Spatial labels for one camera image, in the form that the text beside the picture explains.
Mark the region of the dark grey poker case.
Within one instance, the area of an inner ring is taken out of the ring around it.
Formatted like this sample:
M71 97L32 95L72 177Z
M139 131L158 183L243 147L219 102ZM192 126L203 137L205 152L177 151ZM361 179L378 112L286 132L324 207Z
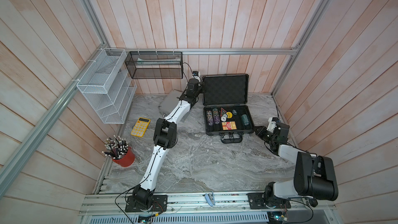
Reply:
M203 77L203 114L205 131L209 136L218 136L224 144L243 141L245 134L254 133L254 122L247 106L248 74L207 75ZM209 126L205 111L217 108L220 124ZM235 121L237 130L223 130L222 122Z

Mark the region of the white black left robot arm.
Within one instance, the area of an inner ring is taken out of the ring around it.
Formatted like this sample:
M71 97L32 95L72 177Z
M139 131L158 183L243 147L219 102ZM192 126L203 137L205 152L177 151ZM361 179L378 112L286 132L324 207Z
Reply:
M178 104L165 118L156 121L154 130L154 147L148 168L140 183L133 187L128 202L139 209L152 206L153 194L158 175L168 152L177 144L177 124L192 109L202 92L201 79L195 76L189 79L187 88L179 97Z

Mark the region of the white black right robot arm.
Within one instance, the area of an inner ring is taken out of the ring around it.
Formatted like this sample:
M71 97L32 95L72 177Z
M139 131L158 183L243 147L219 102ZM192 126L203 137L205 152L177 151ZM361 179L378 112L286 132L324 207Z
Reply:
M339 190L332 159L289 144L289 129L289 125L277 118L271 118L267 127L255 127L255 134L273 154L295 164L292 180L266 186L264 205L276 208L298 198L308 198L312 207L317 206L318 200L335 201Z

